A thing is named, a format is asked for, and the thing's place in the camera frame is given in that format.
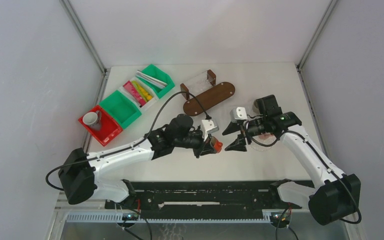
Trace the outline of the brown ceramic cup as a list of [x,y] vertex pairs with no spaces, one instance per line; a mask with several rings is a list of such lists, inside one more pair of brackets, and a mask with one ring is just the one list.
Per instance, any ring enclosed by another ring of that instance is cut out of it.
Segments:
[[218,154],[223,149],[223,143],[220,142],[216,137],[210,140],[210,149],[212,154]]

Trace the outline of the pink printed white mug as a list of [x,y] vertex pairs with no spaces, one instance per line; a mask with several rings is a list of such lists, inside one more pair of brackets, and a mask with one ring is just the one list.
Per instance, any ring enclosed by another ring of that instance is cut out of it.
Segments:
[[275,136],[271,133],[263,133],[263,134],[258,135],[258,138],[261,140],[267,140],[270,138],[275,138]]

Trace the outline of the clear acrylic organizer rack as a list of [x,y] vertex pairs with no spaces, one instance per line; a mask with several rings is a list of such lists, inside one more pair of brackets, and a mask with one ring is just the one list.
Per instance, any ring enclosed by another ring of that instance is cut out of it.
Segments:
[[205,70],[180,84],[180,90],[185,92],[183,97],[188,101],[192,95],[199,94],[209,90],[216,85],[217,75],[211,70]]

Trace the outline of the grey cup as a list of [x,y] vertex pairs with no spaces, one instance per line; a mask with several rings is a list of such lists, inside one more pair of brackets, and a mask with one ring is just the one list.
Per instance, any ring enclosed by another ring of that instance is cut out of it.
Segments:
[[253,103],[252,103],[252,111],[253,111],[254,113],[257,113],[257,114],[260,113],[260,110],[259,110],[259,107],[258,107],[258,104],[257,104],[257,101],[256,101],[256,100],[254,100]]

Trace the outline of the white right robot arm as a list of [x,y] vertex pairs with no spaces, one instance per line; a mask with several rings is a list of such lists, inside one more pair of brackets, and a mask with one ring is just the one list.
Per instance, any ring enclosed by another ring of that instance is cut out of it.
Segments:
[[313,187],[309,187],[290,179],[274,182],[269,189],[269,203],[275,208],[290,203],[308,209],[322,226],[337,220],[360,224],[360,179],[337,167],[315,145],[297,115],[292,111],[282,111],[273,94],[257,99],[256,104],[259,111],[256,116],[249,116],[243,107],[230,111],[230,123],[222,134],[239,134],[225,150],[245,152],[251,143],[268,148],[269,144],[257,141],[256,137],[273,135],[275,140],[272,145],[281,142],[286,146],[313,183]]

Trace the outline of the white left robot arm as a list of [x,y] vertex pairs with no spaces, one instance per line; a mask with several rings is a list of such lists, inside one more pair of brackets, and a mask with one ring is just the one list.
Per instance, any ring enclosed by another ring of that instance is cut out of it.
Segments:
[[108,179],[106,176],[110,172],[164,157],[175,148],[191,149],[196,158],[218,154],[223,144],[212,135],[219,129],[217,123],[204,119],[197,128],[193,124],[190,116],[179,114],[170,123],[130,144],[88,153],[82,148],[74,149],[58,170],[68,203],[77,205],[87,200],[110,200],[129,209],[137,200],[131,182]]

